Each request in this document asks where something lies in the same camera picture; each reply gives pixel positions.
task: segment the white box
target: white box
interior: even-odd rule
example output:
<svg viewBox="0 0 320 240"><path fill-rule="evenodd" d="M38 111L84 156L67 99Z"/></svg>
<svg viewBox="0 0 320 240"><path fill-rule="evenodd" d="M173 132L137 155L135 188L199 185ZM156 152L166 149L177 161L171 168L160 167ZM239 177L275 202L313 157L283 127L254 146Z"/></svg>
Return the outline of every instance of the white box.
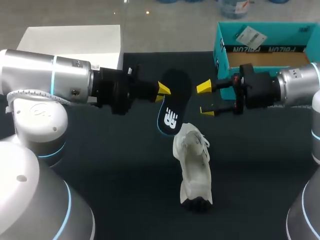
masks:
<svg viewBox="0 0 320 240"><path fill-rule="evenodd" d="M120 25L28 27L17 50L91 62L122 70Z"/></svg>

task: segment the insole logo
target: insole logo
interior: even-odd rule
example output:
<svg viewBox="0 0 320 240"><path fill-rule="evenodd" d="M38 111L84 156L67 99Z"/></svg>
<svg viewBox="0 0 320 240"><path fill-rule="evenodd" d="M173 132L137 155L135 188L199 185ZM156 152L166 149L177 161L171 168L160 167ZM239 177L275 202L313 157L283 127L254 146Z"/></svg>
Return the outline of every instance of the insole logo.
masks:
<svg viewBox="0 0 320 240"><path fill-rule="evenodd" d="M168 107L166 108L166 114L164 116L164 124L171 129L176 128L178 115L171 111Z"/></svg>

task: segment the white cable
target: white cable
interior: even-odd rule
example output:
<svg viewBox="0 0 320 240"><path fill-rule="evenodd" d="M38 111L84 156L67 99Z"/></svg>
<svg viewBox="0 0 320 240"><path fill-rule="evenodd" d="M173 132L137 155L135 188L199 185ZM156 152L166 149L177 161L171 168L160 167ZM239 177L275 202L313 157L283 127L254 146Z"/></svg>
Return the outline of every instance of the white cable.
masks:
<svg viewBox="0 0 320 240"><path fill-rule="evenodd" d="M5 113L11 113L14 110L13 102L15 99L32 99L35 96L50 99L62 105L76 105L76 103L70 102L68 100L65 100L55 95L51 95L50 93L45 91L36 90L36 89L17 90L17 91L9 92L7 94L6 100L8 101L8 106L5 109Z"/></svg>

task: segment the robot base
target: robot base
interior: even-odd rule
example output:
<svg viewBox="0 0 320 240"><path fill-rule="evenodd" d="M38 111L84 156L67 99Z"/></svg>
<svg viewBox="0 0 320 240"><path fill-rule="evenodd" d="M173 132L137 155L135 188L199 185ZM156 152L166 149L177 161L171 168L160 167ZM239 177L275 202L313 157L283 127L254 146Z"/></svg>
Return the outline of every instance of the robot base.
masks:
<svg viewBox="0 0 320 240"><path fill-rule="evenodd" d="M0 142L0 159L0 239L94 239L90 207L31 150Z"/></svg>

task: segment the cardboard box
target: cardboard box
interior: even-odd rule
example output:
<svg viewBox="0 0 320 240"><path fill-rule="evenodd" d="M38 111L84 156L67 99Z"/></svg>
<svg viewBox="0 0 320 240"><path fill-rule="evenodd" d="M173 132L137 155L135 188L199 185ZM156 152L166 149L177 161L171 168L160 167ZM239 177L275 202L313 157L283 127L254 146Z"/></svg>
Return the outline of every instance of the cardboard box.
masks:
<svg viewBox="0 0 320 240"><path fill-rule="evenodd" d="M252 38L241 40L247 30L252 30ZM250 44L257 39L260 44ZM219 22L213 51L217 77L230 78L239 72L242 64L252 64L255 72L269 72L275 76L282 68L319 62L319 39L317 23ZM232 87L220 92L224 100L235 99Z"/></svg>
<svg viewBox="0 0 320 240"><path fill-rule="evenodd" d="M120 25L28 27L17 50L91 62L100 67L123 67Z"/></svg>

